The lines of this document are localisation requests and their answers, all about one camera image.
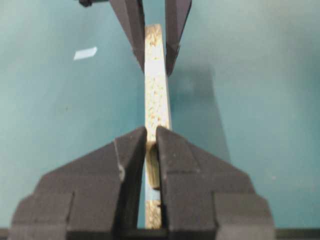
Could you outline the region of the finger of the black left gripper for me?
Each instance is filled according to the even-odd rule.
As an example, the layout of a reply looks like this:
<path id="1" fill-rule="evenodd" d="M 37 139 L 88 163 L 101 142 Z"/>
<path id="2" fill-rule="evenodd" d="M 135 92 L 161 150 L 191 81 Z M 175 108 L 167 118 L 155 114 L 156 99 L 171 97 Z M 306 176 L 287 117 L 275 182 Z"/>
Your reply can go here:
<path id="1" fill-rule="evenodd" d="M 192 0 L 165 1 L 166 73 L 174 70 L 180 50 L 180 42 L 190 13 Z"/>

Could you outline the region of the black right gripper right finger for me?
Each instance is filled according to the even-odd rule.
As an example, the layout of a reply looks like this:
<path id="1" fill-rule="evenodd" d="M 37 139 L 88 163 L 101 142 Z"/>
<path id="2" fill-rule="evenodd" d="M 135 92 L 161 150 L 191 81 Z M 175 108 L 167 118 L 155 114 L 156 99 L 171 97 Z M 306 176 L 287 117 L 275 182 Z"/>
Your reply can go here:
<path id="1" fill-rule="evenodd" d="M 249 175 L 159 126 L 164 222 L 171 240 L 273 240 L 268 201 Z"/>

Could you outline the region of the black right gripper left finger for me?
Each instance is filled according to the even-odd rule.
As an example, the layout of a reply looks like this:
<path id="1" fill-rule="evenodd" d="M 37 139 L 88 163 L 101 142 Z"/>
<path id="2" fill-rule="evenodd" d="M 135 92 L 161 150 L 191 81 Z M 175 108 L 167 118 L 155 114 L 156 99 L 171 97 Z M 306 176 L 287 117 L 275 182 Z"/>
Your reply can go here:
<path id="1" fill-rule="evenodd" d="M 137 227 L 147 130 L 46 173 L 12 217 L 11 240 L 113 240 Z"/>

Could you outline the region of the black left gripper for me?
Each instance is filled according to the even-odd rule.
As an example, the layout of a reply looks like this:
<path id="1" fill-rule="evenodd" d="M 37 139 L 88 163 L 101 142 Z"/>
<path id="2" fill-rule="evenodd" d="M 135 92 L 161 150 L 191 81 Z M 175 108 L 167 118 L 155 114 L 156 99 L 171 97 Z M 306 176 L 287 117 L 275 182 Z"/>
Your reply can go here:
<path id="1" fill-rule="evenodd" d="M 109 0 L 76 0 L 83 7 L 105 3 Z M 110 0 L 112 9 L 128 38 L 132 52 L 145 71 L 145 15 L 142 0 Z"/>

